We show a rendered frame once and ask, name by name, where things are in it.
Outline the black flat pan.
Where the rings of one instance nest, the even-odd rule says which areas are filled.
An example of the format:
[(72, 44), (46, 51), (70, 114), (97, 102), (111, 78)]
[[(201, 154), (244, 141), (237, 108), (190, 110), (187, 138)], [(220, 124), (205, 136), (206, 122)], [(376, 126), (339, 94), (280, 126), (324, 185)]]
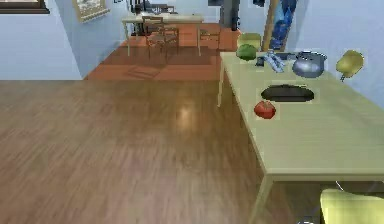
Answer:
[(267, 87), (261, 97), (274, 102), (306, 102), (314, 99), (314, 93), (305, 87), (281, 84)]

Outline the blue framed painting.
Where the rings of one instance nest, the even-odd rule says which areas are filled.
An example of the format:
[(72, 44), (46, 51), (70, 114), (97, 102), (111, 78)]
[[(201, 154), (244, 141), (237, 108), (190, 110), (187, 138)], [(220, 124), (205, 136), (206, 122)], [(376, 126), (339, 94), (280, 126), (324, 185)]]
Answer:
[(298, 0), (270, 0), (262, 50), (283, 52)]

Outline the gold framed picture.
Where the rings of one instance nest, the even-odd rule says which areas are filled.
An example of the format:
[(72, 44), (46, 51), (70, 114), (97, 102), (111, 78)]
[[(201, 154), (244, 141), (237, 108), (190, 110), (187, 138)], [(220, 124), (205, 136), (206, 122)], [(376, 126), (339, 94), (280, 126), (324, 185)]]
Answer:
[(81, 22), (88, 22), (99, 16), (110, 12), (106, 6), (106, 0), (72, 0), (77, 19)]

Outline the brown wooden chair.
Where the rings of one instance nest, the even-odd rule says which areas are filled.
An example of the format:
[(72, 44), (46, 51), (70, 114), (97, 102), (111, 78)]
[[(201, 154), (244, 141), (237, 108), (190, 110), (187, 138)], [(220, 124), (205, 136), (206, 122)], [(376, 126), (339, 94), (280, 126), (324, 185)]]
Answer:
[(168, 46), (174, 44), (176, 52), (179, 52), (179, 29), (175, 26), (164, 24), (159, 19), (146, 17), (143, 23), (145, 43), (148, 50), (148, 57), (151, 57), (151, 49), (158, 47), (165, 51), (165, 58), (168, 58)]

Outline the dark framed picture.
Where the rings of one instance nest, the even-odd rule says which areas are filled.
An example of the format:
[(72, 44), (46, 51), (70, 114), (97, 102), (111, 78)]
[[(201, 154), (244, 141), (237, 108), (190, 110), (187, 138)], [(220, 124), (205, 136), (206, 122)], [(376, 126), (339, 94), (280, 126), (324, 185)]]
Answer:
[(44, 0), (0, 0), (0, 14), (49, 14)]

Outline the grey metal kettle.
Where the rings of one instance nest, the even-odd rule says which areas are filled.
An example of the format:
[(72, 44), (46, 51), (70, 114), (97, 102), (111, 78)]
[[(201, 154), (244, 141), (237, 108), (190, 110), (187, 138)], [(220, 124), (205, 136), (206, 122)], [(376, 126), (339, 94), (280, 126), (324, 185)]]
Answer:
[(292, 71), (300, 77), (317, 78), (324, 72), (327, 56), (314, 51), (301, 51), (296, 54)]

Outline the pale wooden table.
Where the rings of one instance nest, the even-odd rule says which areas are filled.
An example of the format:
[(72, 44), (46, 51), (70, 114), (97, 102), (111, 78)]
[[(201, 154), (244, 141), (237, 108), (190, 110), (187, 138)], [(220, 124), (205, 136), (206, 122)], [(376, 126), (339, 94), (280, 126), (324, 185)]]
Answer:
[[(130, 34), (128, 32), (128, 24), (143, 24), (146, 17), (152, 17), (152, 14), (139, 14), (139, 15), (129, 15), (123, 17), (121, 22), (124, 28), (124, 34), (127, 40), (127, 53), (130, 53)], [(154, 15), (154, 18), (159, 19), (164, 24), (194, 24), (197, 30), (197, 49), (198, 55), (201, 55), (201, 45), (200, 45), (200, 25), (204, 22), (204, 17), (201, 15), (182, 15), (182, 14), (169, 14), (161, 13), (159, 15)]]

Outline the pale green dining table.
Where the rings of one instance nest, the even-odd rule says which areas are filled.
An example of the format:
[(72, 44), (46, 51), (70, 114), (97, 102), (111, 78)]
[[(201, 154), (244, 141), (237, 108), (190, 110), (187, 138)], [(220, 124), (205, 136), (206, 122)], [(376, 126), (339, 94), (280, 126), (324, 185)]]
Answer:
[[(296, 76), (222, 52), (220, 79), (230, 82), (263, 178), (248, 224), (256, 224), (278, 181), (384, 181), (384, 110), (325, 72)], [(254, 113), (261, 92), (290, 84), (312, 90), (309, 102), (276, 102), (276, 115)]]

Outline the red tomato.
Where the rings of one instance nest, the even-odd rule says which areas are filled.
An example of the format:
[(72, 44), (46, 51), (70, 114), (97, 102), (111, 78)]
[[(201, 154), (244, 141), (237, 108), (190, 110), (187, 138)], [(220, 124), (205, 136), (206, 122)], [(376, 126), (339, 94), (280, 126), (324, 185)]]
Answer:
[(263, 119), (271, 119), (276, 114), (276, 108), (269, 101), (260, 101), (255, 105), (254, 113)]

